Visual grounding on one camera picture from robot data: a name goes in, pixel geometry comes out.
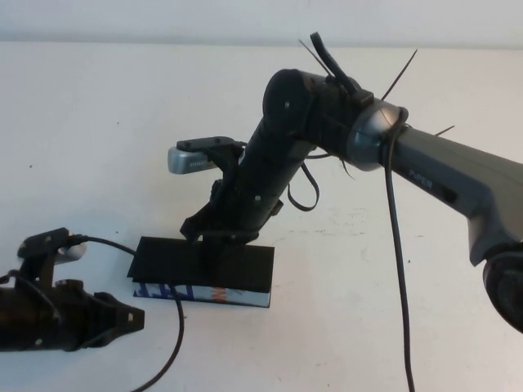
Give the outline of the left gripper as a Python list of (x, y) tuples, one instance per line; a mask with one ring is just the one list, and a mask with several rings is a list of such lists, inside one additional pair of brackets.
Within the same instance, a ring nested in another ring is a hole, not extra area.
[(101, 348), (145, 326), (144, 310), (126, 305), (106, 292), (90, 294), (80, 280), (56, 282), (51, 298), (60, 311), (61, 321), (51, 333), (49, 350)]

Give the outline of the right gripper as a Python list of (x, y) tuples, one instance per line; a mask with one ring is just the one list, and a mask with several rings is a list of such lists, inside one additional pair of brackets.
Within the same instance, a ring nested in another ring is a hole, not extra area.
[(221, 270), (231, 271), (238, 267), (238, 243), (257, 239), (262, 227), (278, 215), (283, 205), (276, 196), (245, 193), (233, 186), (224, 186), (222, 179), (215, 180), (207, 204), (186, 218), (180, 231), (190, 242), (203, 237), (202, 265), (207, 276), (215, 280)]

